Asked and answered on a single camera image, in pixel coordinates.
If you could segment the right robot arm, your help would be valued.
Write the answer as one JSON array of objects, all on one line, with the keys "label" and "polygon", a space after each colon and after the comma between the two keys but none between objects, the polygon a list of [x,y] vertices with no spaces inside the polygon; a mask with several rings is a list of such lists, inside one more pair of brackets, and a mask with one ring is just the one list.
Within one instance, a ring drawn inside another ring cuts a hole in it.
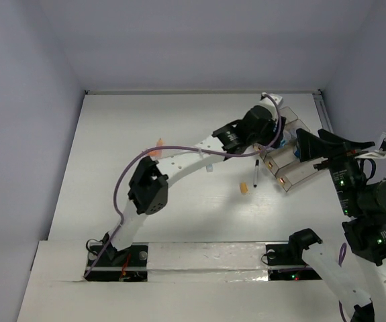
[{"label": "right robot arm", "polygon": [[317,170],[328,170],[349,221],[344,236],[366,278],[368,291],[356,287],[337,263],[325,256],[323,241],[312,229],[289,236],[288,258],[311,266],[337,296],[351,321],[386,321],[386,178],[370,183],[376,160],[386,158],[386,133],[381,145],[354,142],[324,129],[316,135],[298,129],[302,162],[320,159]]}]

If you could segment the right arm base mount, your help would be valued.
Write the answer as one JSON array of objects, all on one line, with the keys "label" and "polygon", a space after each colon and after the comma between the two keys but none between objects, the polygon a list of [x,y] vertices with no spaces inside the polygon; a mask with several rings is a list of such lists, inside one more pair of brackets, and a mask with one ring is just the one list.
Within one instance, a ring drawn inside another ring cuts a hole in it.
[{"label": "right arm base mount", "polygon": [[267,244],[261,262],[267,266],[270,281],[321,280],[313,268],[291,254],[288,244]]}]

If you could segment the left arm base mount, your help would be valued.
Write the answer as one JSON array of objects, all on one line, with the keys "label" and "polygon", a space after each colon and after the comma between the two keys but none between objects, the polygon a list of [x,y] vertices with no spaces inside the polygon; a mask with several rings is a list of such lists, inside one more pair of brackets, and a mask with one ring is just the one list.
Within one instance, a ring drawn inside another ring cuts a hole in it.
[{"label": "left arm base mount", "polygon": [[148,280],[148,244],[133,244],[115,253],[108,246],[97,258],[104,243],[89,239],[86,243],[87,264],[85,280],[90,282],[146,282]]}]

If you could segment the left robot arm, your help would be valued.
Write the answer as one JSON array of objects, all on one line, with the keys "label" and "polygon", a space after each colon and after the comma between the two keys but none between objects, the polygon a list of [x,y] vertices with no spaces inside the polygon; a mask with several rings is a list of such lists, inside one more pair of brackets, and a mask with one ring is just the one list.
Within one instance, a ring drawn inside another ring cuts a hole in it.
[{"label": "left robot arm", "polygon": [[192,147],[179,148],[178,154],[160,160],[150,156],[137,159],[119,223],[103,238],[103,257],[113,265],[126,259],[138,229],[148,216],[166,206],[168,190],[176,182],[211,164],[241,157],[254,144],[278,144],[284,124],[277,109],[255,105],[242,119],[215,130]]}]

